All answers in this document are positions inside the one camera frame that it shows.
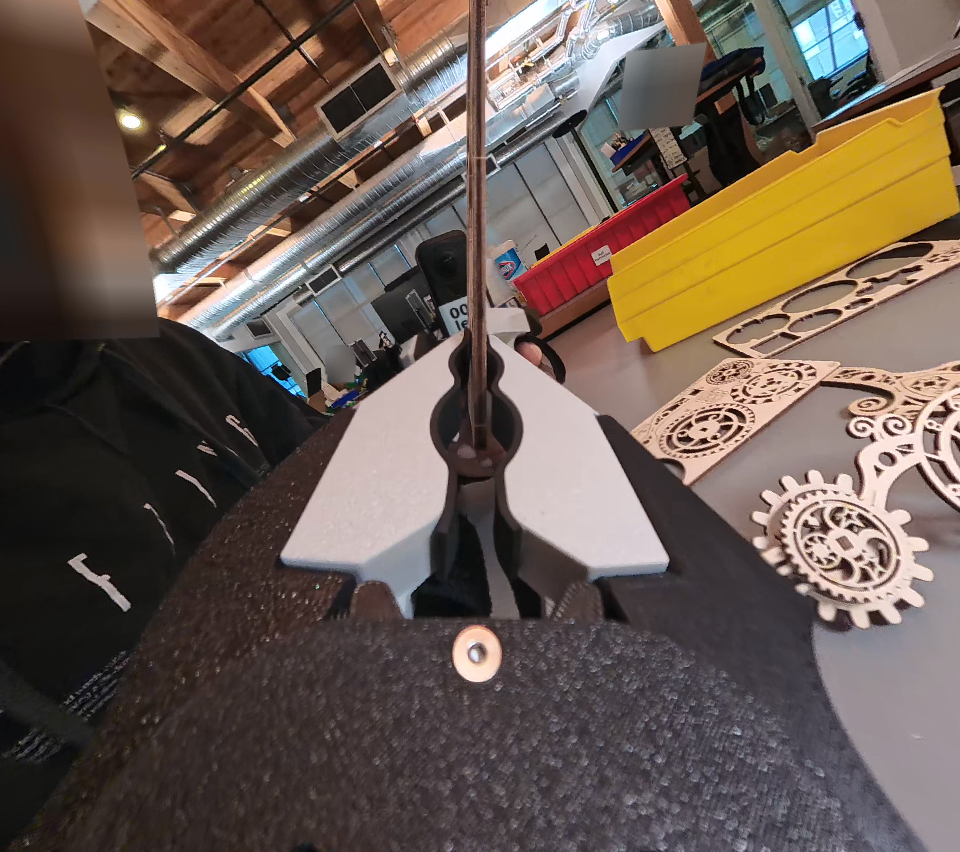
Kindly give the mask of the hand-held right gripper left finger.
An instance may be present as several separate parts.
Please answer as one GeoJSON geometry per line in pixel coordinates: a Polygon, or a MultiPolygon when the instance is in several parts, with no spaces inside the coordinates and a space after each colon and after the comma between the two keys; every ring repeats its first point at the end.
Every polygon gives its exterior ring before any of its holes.
{"type": "Polygon", "coordinates": [[[431,415],[454,385],[450,359],[462,342],[462,334],[442,342],[352,409],[279,554],[284,566],[384,582],[402,615],[413,615],[450,476],[431,415]]]}

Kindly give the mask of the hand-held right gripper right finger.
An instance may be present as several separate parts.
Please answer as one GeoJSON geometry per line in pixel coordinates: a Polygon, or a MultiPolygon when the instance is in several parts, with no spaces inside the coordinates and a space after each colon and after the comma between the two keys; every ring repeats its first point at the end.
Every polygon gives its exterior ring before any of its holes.
{"type": "Polygon", "coordinates": [[[491,338],[522,436],[505,469],[512,517],[533,545],[534,584],[558,602],[571,582],[659,574],[669,558],[594,409],[491,338]]]}

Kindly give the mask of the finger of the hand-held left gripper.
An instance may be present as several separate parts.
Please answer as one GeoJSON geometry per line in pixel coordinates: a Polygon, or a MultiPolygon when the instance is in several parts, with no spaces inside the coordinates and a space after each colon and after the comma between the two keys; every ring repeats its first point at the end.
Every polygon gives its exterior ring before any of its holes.
{"type": "Polygon", "coordinates": [[[522,308],[488,308],[487,339],[490,346],[516,350],[520,337],[530,334],[530,321],[522,308]]]}

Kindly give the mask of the wooden part sheet with gears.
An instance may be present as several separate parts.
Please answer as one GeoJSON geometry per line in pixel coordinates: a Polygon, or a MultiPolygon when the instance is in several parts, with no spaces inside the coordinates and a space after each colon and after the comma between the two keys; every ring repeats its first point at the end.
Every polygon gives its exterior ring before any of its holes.
{"type": "Polygon", "coordinates": [[[682,483],[691,486],[839,367],[825,361],[728,359],[631,435],[655,459],[676,464],[682,483]]]}

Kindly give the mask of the wooden part sheet mostly emptied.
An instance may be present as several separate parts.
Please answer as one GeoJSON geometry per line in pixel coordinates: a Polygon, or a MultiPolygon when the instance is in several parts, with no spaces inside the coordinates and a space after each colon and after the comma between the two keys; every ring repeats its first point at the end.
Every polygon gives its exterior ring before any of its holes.
{"type": "Polygon", "coordinates": [[[468,432],[462,444],[478,464],[489,458],[486,325],[486,32],[487,0],[469,0],[466,75],[466,379],[468,432]]]}

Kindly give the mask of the wooden gear piece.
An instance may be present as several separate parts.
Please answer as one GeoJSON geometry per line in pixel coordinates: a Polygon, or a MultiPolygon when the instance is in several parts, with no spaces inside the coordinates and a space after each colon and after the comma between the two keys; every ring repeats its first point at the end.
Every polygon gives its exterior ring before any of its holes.
{"type": "Polygon", "coordinates": [[[848,474],[829,482],[817,471],[803,482],[784,476],[759,497],[752,545],[827,628],[894,627],[925,607],[918,584],[935,574],[919,556],[930,544],[912,534],[907,510],[870,501],[848,474]]]}

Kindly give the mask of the ornate wooden clock frame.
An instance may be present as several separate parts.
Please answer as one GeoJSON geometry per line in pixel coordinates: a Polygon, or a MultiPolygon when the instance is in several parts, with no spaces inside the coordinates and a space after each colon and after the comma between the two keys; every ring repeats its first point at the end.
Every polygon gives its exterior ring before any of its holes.
{"type": "Polygon", "coordinates": [[[841,367],[824,381],[863,390],[851,403],[847,433],[865,445],[856,456],[860,495],[886,507],[894,483],[918,471],[930,490],[959,510],[959,362],[893,372],[841,367]]]}

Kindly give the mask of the white wipes container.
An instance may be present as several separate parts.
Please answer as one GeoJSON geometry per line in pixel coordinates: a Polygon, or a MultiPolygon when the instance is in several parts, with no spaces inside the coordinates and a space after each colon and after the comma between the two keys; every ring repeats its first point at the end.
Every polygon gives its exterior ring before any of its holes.
{"type": "Polygon", "coordinates": [[[525,270],[516,243],[509,240],[496,246],[488,258],[487,286],[495,307],[516,299],[516,276],[525,270]]]}

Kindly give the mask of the black monitor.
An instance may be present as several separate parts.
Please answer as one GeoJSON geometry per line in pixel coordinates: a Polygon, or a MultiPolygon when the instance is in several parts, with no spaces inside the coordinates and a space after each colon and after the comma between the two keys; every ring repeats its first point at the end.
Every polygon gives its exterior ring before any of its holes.
{"type": "Polygon", "coordinates": [[[417,309],[408,301],[410,294],[415,294],[419,302],[417,308],[431,321],[430,291],[420,267],[407,270],[390,282],[383,294],[371,304],[391,341],[397,346],[425,330],[417,309]]]}

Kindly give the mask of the red plastic bin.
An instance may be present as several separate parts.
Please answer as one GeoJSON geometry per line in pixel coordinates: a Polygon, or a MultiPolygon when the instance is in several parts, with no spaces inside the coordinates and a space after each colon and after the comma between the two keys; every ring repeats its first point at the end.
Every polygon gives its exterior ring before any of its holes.
{"type": "Polygon", "coordinates": [[[681,174],[550,252],[513,280],[518,294],[544,316],[606,283],[616,253],[690,210],[688,179],[681,174]]]}

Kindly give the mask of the ceiling air vent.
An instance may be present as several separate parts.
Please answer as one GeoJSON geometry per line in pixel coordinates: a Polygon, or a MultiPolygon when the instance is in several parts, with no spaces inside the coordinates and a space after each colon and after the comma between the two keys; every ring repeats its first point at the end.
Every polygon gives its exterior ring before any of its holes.
{"type": "Polygon", "coordinates": [[[327,133],[339,141],[401,91],[390,63],[378,55],[319,99],[315,109],[327,133]]]}

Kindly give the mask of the hanging paper sign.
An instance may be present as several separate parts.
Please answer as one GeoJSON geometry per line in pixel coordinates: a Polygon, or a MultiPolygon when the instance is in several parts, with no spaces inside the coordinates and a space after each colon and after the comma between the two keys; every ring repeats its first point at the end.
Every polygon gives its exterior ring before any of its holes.
{"type": "Polygon", "coordinates": [[[662,165],[673,176],[674,170],[684,167],[688,162],[674,130],[669,126],[663,126],[650,127],[648,131],[656,145],[662,165]]]}

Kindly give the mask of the yellow plastic bin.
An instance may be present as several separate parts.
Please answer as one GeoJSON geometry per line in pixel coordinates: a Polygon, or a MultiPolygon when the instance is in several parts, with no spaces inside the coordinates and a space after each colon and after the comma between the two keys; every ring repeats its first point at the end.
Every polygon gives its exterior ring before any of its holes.
{"type": "Polygon", "coordinates": [[[615,253],[626,342],[660,351],[958,212],[941,90],[821,131],[615,253]]]}

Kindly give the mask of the person's black hoodie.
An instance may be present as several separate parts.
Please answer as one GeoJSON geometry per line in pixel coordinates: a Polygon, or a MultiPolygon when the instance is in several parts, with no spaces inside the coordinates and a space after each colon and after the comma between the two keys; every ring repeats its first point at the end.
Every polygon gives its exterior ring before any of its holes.
{"type": "Polygon", "coordinates": [[[71,764],[189,559],[326,420],[168,320],[2,343],[3,774],[71,764]]]}

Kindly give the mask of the silver spiral air duct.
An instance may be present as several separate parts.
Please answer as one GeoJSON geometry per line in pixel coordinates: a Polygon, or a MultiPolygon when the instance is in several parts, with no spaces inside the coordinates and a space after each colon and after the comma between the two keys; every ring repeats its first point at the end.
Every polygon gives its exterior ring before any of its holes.
{"type": "Polygon", "coordinates": [[[465,81],[467,44],[466,28],[437,34],[407,59],[396,95],[368,113],[353,131],[336,140],[316,126],[270,162],[246,173],[150,251],[154,276],[195,274],[312,188],[339,177],[350,163],[465,81]]]}

